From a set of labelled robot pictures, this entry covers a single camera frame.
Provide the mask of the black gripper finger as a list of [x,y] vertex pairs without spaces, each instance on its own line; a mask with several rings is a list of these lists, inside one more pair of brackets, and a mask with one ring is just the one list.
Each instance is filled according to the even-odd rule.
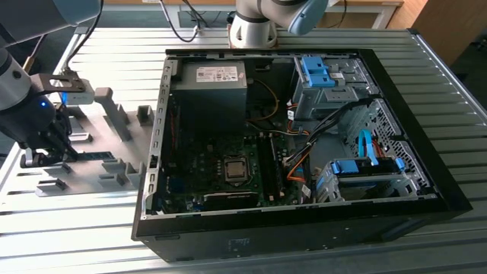
[[54,146],[47,149],[47,154],[39,153],[30,148],[26,143],[19,143],[19,147],[26,151],[20,157],[22,168],[47,167],[63,162],[66,146]]
[[54,138],[56,145],[56,152],[63,156],[64,161],[78,161],[79,153],[71,145],[70,136],[72,134],[72,126],[66,110],[56,110],[52,121]]

